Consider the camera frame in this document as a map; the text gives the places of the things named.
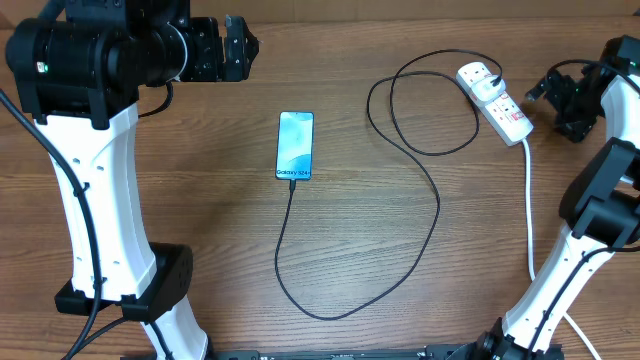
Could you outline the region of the Samsung Galaxy smartphone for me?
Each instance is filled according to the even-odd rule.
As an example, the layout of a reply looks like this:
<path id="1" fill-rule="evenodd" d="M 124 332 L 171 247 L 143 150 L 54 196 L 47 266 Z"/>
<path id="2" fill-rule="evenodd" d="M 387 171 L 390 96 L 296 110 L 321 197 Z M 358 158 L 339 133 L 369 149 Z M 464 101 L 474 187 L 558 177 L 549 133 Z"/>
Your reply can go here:
<path id="1" fill-rule="evenodd" d="M 312 112 L 280 113 L 275 177 L 279 180 L 310 180 L 314 139 Z"/>

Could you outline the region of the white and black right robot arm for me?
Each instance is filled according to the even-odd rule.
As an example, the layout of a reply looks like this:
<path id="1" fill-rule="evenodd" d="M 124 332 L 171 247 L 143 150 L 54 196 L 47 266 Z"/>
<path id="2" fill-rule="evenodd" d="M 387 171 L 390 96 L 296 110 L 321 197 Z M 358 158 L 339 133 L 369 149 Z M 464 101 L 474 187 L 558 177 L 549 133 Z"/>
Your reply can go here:
<path id="1" fill-rule="evenodd" d="M 639 186 L 639 41 L 612 38 L 599 60 L 579 63 L 580 80 L 552 66 L 526 98 L 547 100 L 557 113 L 555 130 L 574 143 L 604 118 L 607 141 L 564 193 L 559 237 L 525 294 L 453 359 L 563 358 L 551 339 L 569 307 L 614 254 L 639 249 L 639 199 L 617 188 Z"/>

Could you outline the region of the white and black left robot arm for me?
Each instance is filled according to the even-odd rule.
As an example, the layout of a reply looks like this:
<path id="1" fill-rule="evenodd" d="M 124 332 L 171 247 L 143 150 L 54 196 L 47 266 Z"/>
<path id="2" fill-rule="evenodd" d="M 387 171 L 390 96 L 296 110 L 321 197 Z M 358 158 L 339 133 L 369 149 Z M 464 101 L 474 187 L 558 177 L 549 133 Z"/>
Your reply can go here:
<path id="1" fill-rule="evenodd" d="M 139 90 L 177 82 L 239 82 L 258 55 L 244 18 L 192 17 L 186 1 L 50 1 L 20 22 L 6 46 L 19 94 L 8 111 L 46 149 L 59 183 L 73 273 L 59 312 L 86 324 L 79 353 L 116 305 L 141 324 L 156 359 L 211 359 L 187 292 L 193 254 L 152 243 L 135 167 Z"/>

